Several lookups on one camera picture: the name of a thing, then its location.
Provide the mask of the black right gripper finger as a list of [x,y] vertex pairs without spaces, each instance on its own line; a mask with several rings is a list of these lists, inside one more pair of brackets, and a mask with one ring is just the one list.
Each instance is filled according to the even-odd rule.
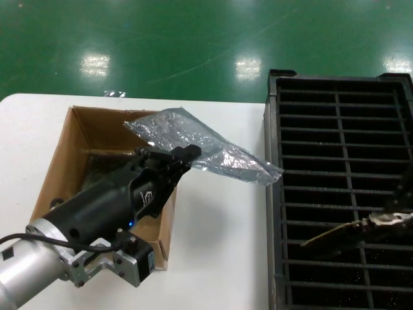
[[387,210],[390,212],[404,211],[412,208],[412,171],[407,170],[399,185],[387,202]]

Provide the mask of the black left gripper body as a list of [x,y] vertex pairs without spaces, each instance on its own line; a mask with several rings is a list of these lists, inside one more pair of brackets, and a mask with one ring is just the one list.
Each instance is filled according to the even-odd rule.
[[157,218],[174,187],[162,169],[175,161],[145,159],[140,155],[110,172],[44,215],[69,242],[90,245],[98,238],[114,239],[145,216]]

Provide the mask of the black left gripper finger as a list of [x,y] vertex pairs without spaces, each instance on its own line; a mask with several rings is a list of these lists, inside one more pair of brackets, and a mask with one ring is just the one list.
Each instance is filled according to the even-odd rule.
[[188,145],[185,148],[176,147],[171,151],[167,151],[155,147],[138,147],[135,152],[145,159],[158,161],[194,161],[200,157],[201,148],[196,145]]
[[191,161],[177,160],[173,163],[169,163],[164,169],[162,169],[162,177],[169,185],[175,187],[180,181],[182,175],[187,173],[190,169]]

